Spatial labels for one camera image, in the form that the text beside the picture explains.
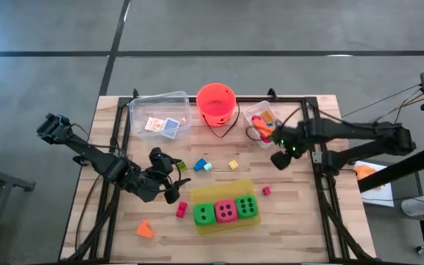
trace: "wooden table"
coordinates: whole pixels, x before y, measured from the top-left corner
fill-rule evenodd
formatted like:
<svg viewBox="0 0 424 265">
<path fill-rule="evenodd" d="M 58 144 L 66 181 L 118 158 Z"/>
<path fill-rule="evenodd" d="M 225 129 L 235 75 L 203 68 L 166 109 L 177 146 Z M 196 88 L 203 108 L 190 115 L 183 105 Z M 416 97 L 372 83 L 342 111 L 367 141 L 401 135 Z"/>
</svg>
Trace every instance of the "wooden table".
<svg viewBox="0 0 424 265">
<path fill-rule="evenodd" d="M 321 110 L 340 117 L 336 96 L 325 95 L 317 96 L 317 98 Z M 117 101 L 117 96 L 99 98 L 91 128 L 90 143 L 109 144 Z M 241 111 L 252 104 L 241 103 Z M 249 140 L 244 133 L 247 123 L 242 117 L 227 136 L 217 138 L 199 120 L 195 105 L 191 104 L 191 106 L 193 116 L 191 137 L 160 145 L 161 149 L 172 157 L 183 159 L 189 168 L 183 176 L 192 178 L 192 181 L 180 189 L 180 200 L 189 202 L 190 191 L 196 187 L 250 178 L 254 184 L 261 212 L 261 224 L 212 236 L 198 236 L 194 229 L 191 205 L 188 207 L 185 218 L 180 219 L 175 216 L 180 200 L 173 205 L 168 205 L 163 195 L 159 194 L 154 202 L 144 203 L 137 196 L 123 191 L 119 202 L 111 262 L 327 262 L 322 221 L 308 154 L 299 160 L 293 160 L 287 169 L 279 171 L 269 159 L 276 152 L 277 147 L 263 150 Z M 298 107 L 297 103 L 272 103 L 273 111 L 281 120 Z M 302 118 L 302 113 L 299 112 L 289 120 L 287 125 L 296 125 Z M 222 134 L 226 129 L 227 127 L 220 127 L 215 131 Z M 150 166 L 149 148 L 151 147 L 148 144 L 131 136 L 127 154 L 130 160 L 146 168 Z M 348 143 L 344 140 L 336 140 L 330 142 L 328 148 L 343 150 L 348 148 Z M 211 172 L 195 172 L 192 169 L 200 158 L 212 163 Z M 239 164 L 234 171 L 228 166 L 231 160 L 236 160 Z M 171 176 L 175 180 L 177 173 L 173 172 Z M 61 258 L 70 256 L 74 251 L 74 237 L 80 212 L 96 177 L 97 173 L 91 167 L 82 169 Z M 375 257 L 354 173 L 342 171 L 336 180 L 344 224 L 364 250 Z M 96 186 L 88 204 L 79 233 L 79 241 L 82 241 L 93 227 L 101 189 L 100 183 L 101 181 Z M 271 188 L 272 194 L 268 197 L 261 194 L 264 186 Z M 142 219 L 147 219 L 151 224 L 155 232 L 153 239 L 141 238 L 135 234 Z M 336 229 L 333 226 L 332 236 L 335 248 L 338 249 Z M 105 231 L 99 242 L 100 250 L 104 249 L 104 238 Z"/>
</svg>

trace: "red bucket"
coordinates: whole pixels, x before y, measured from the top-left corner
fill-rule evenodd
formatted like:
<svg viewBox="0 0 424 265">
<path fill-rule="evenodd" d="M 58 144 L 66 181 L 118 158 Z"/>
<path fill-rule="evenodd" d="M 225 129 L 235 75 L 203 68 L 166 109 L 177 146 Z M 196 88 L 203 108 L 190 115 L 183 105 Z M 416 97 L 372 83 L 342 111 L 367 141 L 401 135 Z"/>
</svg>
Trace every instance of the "red bucket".
<svg viewBox="0 0 424 265">
<path fill-rule="evenodd" d="M 226 124 L 235 109 L 235 93 L 221 83 L 203 86 L 197 93 L 197 108 L 204 121 L 212 127 Z"/>
</svg>

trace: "green block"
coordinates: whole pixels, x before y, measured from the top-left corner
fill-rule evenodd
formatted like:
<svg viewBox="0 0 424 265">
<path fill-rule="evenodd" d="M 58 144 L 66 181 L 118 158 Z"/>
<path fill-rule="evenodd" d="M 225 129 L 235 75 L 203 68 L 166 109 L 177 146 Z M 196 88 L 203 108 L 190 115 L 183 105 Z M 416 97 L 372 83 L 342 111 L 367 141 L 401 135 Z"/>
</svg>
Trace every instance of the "green block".
<svg viewBox="0 0 424 265">
<path fill-rule="evenodd" d="M 252 195 L 241 196 L 235 199 L 236 210 L 240 219 L 252 218 L 258 215 L 258 203 Z"/>
<path fill-rule="evenodd" d="M 186 169 L 188 169 L 188 167 L 186 166 L 186 163 L 184 163 L 184 161 L 181 161 L 177 164 L 177 167 L 180 168 L 180 171 L 185 171 Z"/>
<path fill-rule="evenodd" d="M 196 225 L 213 225 L 216 223 L 212 202 L 195 205 L 193 215 Z"/>
</svg>

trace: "yellow container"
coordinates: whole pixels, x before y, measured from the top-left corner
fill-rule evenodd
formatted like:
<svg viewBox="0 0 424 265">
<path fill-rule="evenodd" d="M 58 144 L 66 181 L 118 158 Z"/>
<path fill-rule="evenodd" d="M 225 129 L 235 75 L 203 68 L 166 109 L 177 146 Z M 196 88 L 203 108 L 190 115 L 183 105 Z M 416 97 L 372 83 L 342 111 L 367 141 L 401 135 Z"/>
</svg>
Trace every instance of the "yellow container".
<svg viewBox="0 0 424 265">
<path fill-rule="evenodd" d="M 237 197 L 253 195 L 253 183 L 251 180 L 237 180 L 230 183 L 212 185 L 204 188 L 195 188 L 191 191 L 191 202 L 192 205 L 204 203 L 204 202 L 218 202 L 224 199 L 233 199 Z M 259 225 L 261 223 L 261 217 L 258 215 L 249 219 L 238 219 L 234 222 L 225 224 L 214 224 L 214 225 L 196 225 L 196 232 L 198 235 L 204 236 L 212 233 L 218 233 L 227 230 L 235 230 L 243 227 L 249 227 L 253 225 Z"/>
</svg>

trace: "concrete floor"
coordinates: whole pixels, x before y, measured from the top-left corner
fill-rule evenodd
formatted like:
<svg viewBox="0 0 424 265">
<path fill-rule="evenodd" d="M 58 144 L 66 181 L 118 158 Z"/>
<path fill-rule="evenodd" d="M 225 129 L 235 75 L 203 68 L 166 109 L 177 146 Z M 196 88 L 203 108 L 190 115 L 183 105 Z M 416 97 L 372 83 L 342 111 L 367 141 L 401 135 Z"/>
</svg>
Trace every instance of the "concrete floor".
<svg viewBox="0 0 424 265">
<path fill-rule="evenodd" d="M 0 1 L 0 51 L 109 51 L 123 0 Z M 424 50 L 424 0 L 139 0 L 119 50 Z M 55 261 L 80 168 L 35 135 L 48 112 L 89 128 L 105 57 L 0 57 L 0 171 L 37 181 L 15 190 L 0 264 Z M 185 91 L 208 82 L 238 94 L 336 94 L 342 113 L 420 82 L 424 57 L 118 58 L 108 95 Z M 369 121 L 411 92 L 347 118 Z M 399 121 L 424 149 L 424 112 Z M 401 158 L 383 156 L 395 162 Z M 404 189 L 404 183 L 398 183 Z M 415 221 L 369 213 L 379 258 L 424 264 Z"/>
</svg>

